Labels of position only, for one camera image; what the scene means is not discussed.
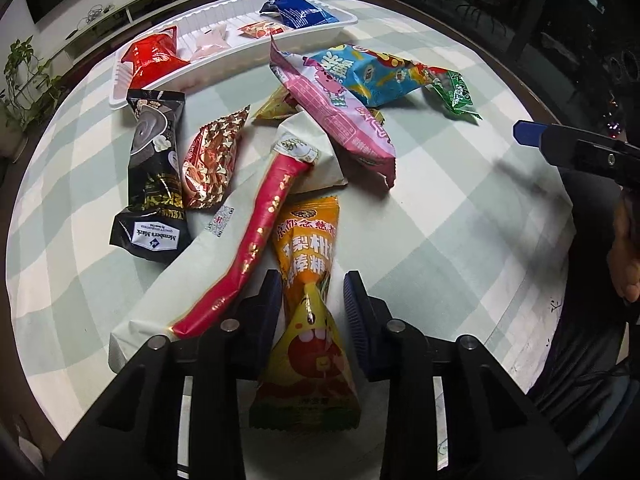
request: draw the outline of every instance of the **potted plant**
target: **potted plant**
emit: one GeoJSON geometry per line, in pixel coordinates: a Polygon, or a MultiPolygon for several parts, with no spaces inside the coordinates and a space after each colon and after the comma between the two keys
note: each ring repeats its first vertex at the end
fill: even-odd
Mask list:
{"type": "Polygon", "coordinates": [[[22,153],[32,123],[40,123],[55,110],[60,78],[49,75],[51,60],[34,54],[31,40],[15,40],[4,66],[6,89],[0,92],[0,156],[16,161],[22,153]]]}
{"type": "Polygon", "coordinates": [[[0,93],[0,99],[0,156],[15,162],[27,145],[27,136],[4,104],[4,91],[0,93]]]}

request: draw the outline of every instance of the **dining table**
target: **dining table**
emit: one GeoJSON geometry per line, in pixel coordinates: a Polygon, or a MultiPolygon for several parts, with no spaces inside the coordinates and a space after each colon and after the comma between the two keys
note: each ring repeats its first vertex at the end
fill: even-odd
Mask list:
{"type": "MultiPolygon", "coordinates": [[[[359,0],[321,1],[358,18],[341,32],[340,43],[460,72],[482,118],[448,113],[424,88],[380,107],[396,149],[395,186],[386,190],[372,173],[347,164],[349,183],[327,190],[338,197],[340,216],[326,302],[347,341],[360,425],[341,433],[254,430],[241,413],[248,478],[379,475],[388,384],[369,384],[358,370],[342,298],[347,271],[359,270],[371,296],[426,335],[476,336],[526,392],[558,325],[575,233],[558,170],[539,150],[513,139],[513,124],[530,115],[478,54],[392,10],[359,0]]],[[[109,244],[114,215],[128,202],[135,128],[128,107],[109,105],[115,62],[114,55],[98,62],[53,115],[24,174],[7,241],[6,284],[20,362],[62,438],[114,377],[111,331],[164,269],[109,244]]],[[[187,92],[178,155],[200,126],[247,104],[254,112],[278,85],[263,64],[187,92]]],[[[260,167],[277,126],[249,119],[232,186],[260,167]]],[[[257,290],[268,268],[277,268],[269,247],[246,294],[257,290]]],[[[438,381],[434,408],[442,466],[446,407],[438,381]]]]}

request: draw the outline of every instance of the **candy wrapper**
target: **candy wrapper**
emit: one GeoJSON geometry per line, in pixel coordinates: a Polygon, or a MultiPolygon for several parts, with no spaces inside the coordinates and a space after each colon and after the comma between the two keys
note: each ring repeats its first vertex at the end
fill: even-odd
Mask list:
{"type": "Polygon", "coordinates": [[[252,38],[262,38],[267,34],[280,34],[285,30],[291,30],[291,27],[276,22],[256,22],[240,27],[238,30],[252,38]]]}
{"type": "MultiPolygon", "coordinates": [[[[303,184],[300,191],[310,191],[343,183],[326,133],[304,119],[304,114],[297,114],[287,121],[299,124],[286,128],[287,121],[283,121],[278,126],[278,142],[271,153],[209,216],[210,221],[205,221],[204,212],[196,215],[202,217],[202,223],[190,224],[197,234],[194,241],[111,332],[112,370],[119,371],[155,334],[171,339],[196,335],[218,319],[250,278],[292,186],[303,184]],[[314,150],[318,155],[312,166],[306,160],[314,150]],[[304,178],[296,179],[301,174],[304,178]]],[[[262,278],[255,276],[255,281],[261,283],[262,278]]]]}
{"type": "Polygon", "coordinates": [[[344,345],[324,304],[338,223],[335,196],[288,206],[273,232],[287,328],[260,378],[249,424],[272,430],[347,430],[360,407],[344,345]]]}
{"type": "Polygon", "coordinates": [[[129,157],[129,205],[113,219],[110,244],[168,264],[191,242],[175,151],[184,94],[135,89],[127,101],[138,119],[129,157]]]}
{"type": "Polygon", "coordinates": [[[211,207],[222,200],[236,165],[240,131],[249,107],[200,128],[182,165],[187,208],[211,207]]]}
{"type": "Polygon", "coordinates": [[[189,64],[177,57],[177,27],[168,27],[157,34],[134,41],[121,62],[133,63],[133,78],[129,88],[144,88],[153,81],[189,64]]]}
{"type": "Polygon", "coordinates": [[[282,22],[291,28],[324,25],[338,21],[326,10],[316,7],[306,0],[268,0],[260,9],[260,13],[280,17],[282,22]]]}
{"type": "MultiPolygon", "coordinates": [[[[298,106],[298,102],[291,96],[284,86],[280,85],[254,114],[254,118],[286,119],[298,113],[296,106],[298,106]]],[[[377,120],[381,126],[385,123],[385,117],[380,110],[369,108],[369,113],[373,115],[375,120],[377,120]]]]}
{"type": "Polygon", "coordinates": [[[226,23],[220,23],[211,30],[196,38],[196,50],[191,54],[191,61],[201,59],[203,57],[212,56],[231,48],[225,41],[226,23]]]}
{"type": "Polygon", "coordinates": [[[458,72],[430,66],[428,68],[428,87],[433,89],[444,101],[445,106],[456,115],[471,114],[482,119],[476,112],[469,89],[458,72]]]}
{"type": "Polygon", "coordinates": [[[428,86],[451,112],[480,118],[458,72],[356,45],[334,46],[312,58],[368,107],[382,106],[428,86]]]}
{"type": "Polygon", "coordinates": [[[396,150],[369,110],[314,59],[278,51],[271,38],[270,67],[293,98],[327,134],[366,168],[396,180],[396,150]]]}

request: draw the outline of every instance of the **white plastic tray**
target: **white plastic tray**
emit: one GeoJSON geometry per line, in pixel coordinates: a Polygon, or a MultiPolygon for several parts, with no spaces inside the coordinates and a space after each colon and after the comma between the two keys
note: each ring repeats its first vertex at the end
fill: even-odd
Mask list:
{"type": "MultiPolygon", "coordinates": [[[[154,81],[146,87],[148,89],[185,92],[190,89],[202,88],[233,73],[266,62],[269,59],[270,36],[255,39],[238,31],[238,28],[243,25],[270,20],[270,18],[260,15],[260,8],[266,1],[220,0],[205,4],[160,23],[121,46],[116,53],[111,72],[110,107],[117,110],[127,105],[126,97],[133,78],[133,63],[122,63],[120,60],[129,45],[172,25],[177,26],[177,54],[182,59],[191,58],[195,51],[196,37],[217,23],[227,23],[225,39],[231,48],[179,68],[154,81]]],[[[304,52],[315,48],[319,50],[323,46],[333,46],[344,27],[358,22],[356,16],[346,10],[338,9],[319,0],[307,1],[316,7],[323,7],[338,18],[338,22],[281,32],[274,36],[280,49],[288,52],[304,52]]]]}

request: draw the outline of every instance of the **green snack package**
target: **green snack package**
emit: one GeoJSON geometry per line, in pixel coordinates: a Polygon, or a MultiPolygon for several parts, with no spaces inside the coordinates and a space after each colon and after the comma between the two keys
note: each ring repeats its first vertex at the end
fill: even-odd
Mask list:
{"type": "Polygon", "coordinates": [[[482,119],[474,108],[469,89],[459,72],[430,66],[427,68],[427,76],[427,88],[433,89],[451,112],[456,115],[471,114],[482,119]]]}

